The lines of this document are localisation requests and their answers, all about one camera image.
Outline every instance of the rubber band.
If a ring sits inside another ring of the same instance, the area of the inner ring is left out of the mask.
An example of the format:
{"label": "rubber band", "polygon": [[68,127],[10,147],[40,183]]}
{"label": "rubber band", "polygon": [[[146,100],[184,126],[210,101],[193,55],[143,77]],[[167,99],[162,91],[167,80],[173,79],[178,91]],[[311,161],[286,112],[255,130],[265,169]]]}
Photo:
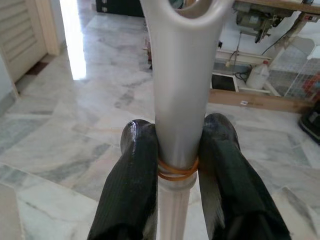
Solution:
{"label": "rubber band", "polygon": [[[192,168],[189,170],[179,170],[175,169],[166,163],[164,163],[161,159],[158,160],[158,164],[160,167],[168,171],[168,173],[161,172],[161,169],[158,169],[158,176],[162,179],[171,181],[171,182],[180,182],[189,178],[192,174],[194,174],[198,170],[199,159],[197,158]],[[182,176],[168,176],[170,174],[177,174]]]}

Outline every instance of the white tube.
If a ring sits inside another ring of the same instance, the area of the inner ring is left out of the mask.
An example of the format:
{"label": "white tube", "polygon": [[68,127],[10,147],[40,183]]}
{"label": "white tube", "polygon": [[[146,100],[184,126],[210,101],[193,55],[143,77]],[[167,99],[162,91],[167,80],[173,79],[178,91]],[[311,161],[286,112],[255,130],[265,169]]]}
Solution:
{"label": "white tube", "polygon": [[[234,0],[199,0],[175,11],[168,0],[140,0],[151,40],[155,128],[169,166],[193,166],[208,103],[218,39]],[[159,180],[161,240],[182,240],[190,189]]]}

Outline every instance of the marble floor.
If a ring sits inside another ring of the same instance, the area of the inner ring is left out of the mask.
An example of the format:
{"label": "marble floor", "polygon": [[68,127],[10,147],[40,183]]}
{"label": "marble floor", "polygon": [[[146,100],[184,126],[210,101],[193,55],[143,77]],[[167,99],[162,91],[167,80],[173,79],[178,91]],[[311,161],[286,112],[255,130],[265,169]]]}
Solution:
{"label": "marble floor", "polygon": [[[5,239],[85,240],[121,155],[123,127],[155,118],[143,19],[96,13],[90,0],[61,6],[67,49],[26,79],[0,118],[0,230],[2,216],[12,215]],[[272,194],[286,186],[283,195],[320,215],[320,148],[298,128],[298,114],[208,104],[213,112],[234,124],[243,154]],[[196,185],[184,239],[207,238]]]}

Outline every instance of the white plastic bottle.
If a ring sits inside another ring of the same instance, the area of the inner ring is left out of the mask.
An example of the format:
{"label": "white plastic bottle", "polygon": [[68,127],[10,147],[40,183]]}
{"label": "white plastic bottle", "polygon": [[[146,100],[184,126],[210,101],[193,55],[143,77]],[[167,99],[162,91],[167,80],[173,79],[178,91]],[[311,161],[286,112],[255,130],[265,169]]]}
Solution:
{"label": "white plastic bottle", "polygon": [[262,89],[269,77],[268,61],[263,61],[263,64],[255,66],[246,81],[246,85],[251,89]]}

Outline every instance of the white louvered door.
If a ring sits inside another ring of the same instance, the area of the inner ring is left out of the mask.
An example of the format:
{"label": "white louvered door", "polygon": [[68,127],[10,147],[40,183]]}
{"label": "white louvered door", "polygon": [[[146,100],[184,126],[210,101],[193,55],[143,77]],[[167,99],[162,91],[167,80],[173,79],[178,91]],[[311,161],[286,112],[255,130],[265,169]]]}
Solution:
{"label": "white louvered door", "polygon": [[47,53],[35,0],[0,0],[0,48],[14,81]]}

